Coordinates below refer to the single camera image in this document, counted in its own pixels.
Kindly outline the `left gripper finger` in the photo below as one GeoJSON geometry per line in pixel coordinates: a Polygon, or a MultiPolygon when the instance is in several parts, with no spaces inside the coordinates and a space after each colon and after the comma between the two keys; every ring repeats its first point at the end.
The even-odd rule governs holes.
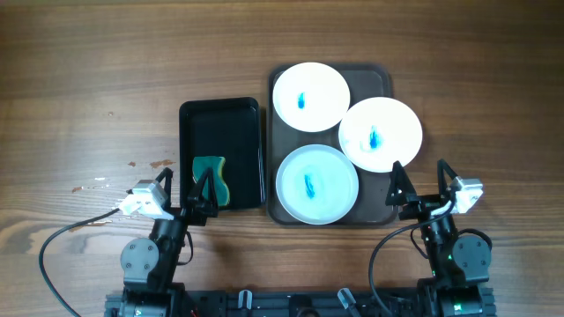
{"type": "Polygon", "coordinates": [[[155,178],[155,180],[158,183],[161,183],[162,181],[165,181],[164,183],[164,192],[167,195],[167,199],[165,202],[165,207],[170,207],[171,206],[171,189],[172,189],[172,180],[173,180],[173,171],[168,168],[165,167],[160,174],[155,178]]]}
{"type": "Polygon", "coordinates": [[[219,206],[211,168],[207,168],[202,173],[196,185],[190,190],[187,201],[194,206],[219,206]]]}

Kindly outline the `green yellow sponge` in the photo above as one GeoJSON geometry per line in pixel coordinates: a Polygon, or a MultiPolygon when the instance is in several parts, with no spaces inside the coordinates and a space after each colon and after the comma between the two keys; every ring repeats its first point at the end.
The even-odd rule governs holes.
{"type": "Polygon", "coordinates": [[[204,176],[204,172],[211,168],[211,176],[219,207],[226,207],[230,203],[230,191],[223,178],[225,163],[226,159],[224,157],[217,156],[194,157],[192,163],[194,182],[198,182],[204,176]]]}

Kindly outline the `pale blue plate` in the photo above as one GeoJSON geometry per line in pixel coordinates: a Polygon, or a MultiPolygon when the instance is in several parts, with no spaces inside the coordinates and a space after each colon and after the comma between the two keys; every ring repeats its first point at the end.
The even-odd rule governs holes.
{"type": "Polygon", "coordinates": [[[277,170],[275,189],[280,204],[294,219],[308,225],[328,225],[353,208],[360,181],[341,151],[309,144],[284,158],[277,170]]]}

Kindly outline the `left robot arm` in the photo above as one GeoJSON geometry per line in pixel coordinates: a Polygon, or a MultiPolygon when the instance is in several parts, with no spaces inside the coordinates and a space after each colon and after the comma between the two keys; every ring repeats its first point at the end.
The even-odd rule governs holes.
{"type": "Polygon", "coordinates": [[[116,308],[107,316],[197,316],[197,304],[185,286],[173,281],[182,248],[191,237],[190,225],[204,224],[219,214],[213,170],[209,167],[189,192],[187,205],[170,210],[172,171],[165,169],[154,180],[141,180],[120,204],[125,215],[137,212],[154,220],[147,238],[135,239],[123,249],[120,263],[124,288],[116,308]]]}

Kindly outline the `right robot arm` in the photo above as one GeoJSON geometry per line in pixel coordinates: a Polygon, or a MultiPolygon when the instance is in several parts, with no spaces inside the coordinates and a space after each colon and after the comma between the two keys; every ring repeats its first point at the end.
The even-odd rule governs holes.
{"type": "Polygon", "coordinates": [[[484,194],[478,179],[464,179],[441,159],[437,162],[439,192],[419,195],[400,162],[390,173],[385,203],[401,209],[401,220],[414,220],[432,270],[416,286],[422,316],[495,316],[489,281],[493,242],[477,229],[457,229],[454,216],[464,215],[484,194]]]}

